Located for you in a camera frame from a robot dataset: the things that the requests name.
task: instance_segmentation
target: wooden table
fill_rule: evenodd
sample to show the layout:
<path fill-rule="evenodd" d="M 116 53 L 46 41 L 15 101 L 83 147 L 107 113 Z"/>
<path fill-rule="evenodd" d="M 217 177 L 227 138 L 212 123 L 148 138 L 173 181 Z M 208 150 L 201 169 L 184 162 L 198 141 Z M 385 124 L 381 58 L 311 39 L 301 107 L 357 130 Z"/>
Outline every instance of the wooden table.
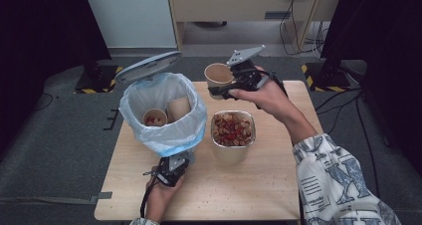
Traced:
<path fill-rule="evenodd" d="M 286 128 L 271 115 L 242 101 L 215 101 L 205 82 L 194 83 L 207 107 L 205 136 L 197 145 L 196 161 L 186 170 L 184 186 L 175 195 L 164 220 L 299 220 L 299 193 L 292 143 Z M 286 81 L 290 99 L 316 130 L 322 132 L 307 88 L 300 81 Z M 220 164 L 214 157 L 210 117 L 223 110 L 241 110 L 252 115 L 257 138 L 247 158 L 235 166 Z M 159 157 L 134 139 L 123 123 L 103 185 L 112 192 L 100 199 L 98 220 L 131 220 L 139 207 L 148 176 L 142 173 L 156 165 Z"/>

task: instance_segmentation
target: food in bowl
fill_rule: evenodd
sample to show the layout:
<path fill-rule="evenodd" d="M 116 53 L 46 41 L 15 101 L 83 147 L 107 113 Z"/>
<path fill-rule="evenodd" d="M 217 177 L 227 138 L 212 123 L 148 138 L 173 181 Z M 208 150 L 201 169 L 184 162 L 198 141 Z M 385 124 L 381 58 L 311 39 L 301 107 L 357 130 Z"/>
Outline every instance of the food in bowl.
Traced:
<path fill-rule="evenodd" d="M 213 140 L 220 145 L 246 146 L 255 139 L 254 122 L 246 112 L 217 112 L 211 122 Z"/>

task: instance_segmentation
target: trash bin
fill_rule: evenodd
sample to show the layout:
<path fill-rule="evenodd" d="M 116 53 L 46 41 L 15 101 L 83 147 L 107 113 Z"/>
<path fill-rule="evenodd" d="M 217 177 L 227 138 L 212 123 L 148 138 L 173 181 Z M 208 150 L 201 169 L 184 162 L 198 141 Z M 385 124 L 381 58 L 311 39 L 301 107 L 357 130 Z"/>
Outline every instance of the trash bin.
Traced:
<path fill-rule="evenodd" d="M 119 111 L 135 138 L 161 157 L 193 149 L 203 138 L 207 110 L 195 87 L 182 74 L 161 73 L 174 66 L 180 52 L 170 52 L 134 64 L 115 76 L 118 83 L 132 83 L 120 100 Z M 187 97 L 191 111 L 164 126 L 146 126 L 143 115 L 150 109 L 166 110 L 167 103 Z"/>

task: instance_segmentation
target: yellow black tape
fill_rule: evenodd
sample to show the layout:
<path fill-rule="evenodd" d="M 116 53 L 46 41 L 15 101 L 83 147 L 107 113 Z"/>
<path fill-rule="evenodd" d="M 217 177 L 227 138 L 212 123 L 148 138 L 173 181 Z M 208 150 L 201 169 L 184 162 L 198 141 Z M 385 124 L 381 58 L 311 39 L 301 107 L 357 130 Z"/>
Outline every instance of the yellow black tape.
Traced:
<path fill-rule="evenodd" d="M 307 80 L 308 83 L 308 87 L 310 88 L 310 90 L 312 92 L 345 92 L 348 91 L 350 89 L 350 87 L 317 87 L 314 84 L 314 80 L 311 77 L 311 74 L 308 70 L 307 65 L 302 65 L 302 72 L 305 75 L 305 79 Z"/>
<path fill-rule="evenodd" d="M 115 69 L 115 75 L 118 74 L 121 70 L 123 70 L 123 67 L 117 67 Z M 76 94 L 95 94 L 95 93 L 110 93 L 115 87 L 115 79 L 112 79 L 109 83 L 109 86 L 107 88 L 102 89 L 91 89 L 91 88 L 85 88 L 80 90 L 75 90 Z"/>

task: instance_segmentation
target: white wall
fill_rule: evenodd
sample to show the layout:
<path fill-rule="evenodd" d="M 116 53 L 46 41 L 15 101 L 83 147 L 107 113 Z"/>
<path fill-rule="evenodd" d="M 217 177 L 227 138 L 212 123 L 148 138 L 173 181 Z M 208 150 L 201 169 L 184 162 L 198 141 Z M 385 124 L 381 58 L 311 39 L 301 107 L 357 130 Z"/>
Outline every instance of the white wall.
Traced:
<path fill-rule="evenodd" d="M 109 48 L 176 48 L 168 0 L 89 0 Z"/>

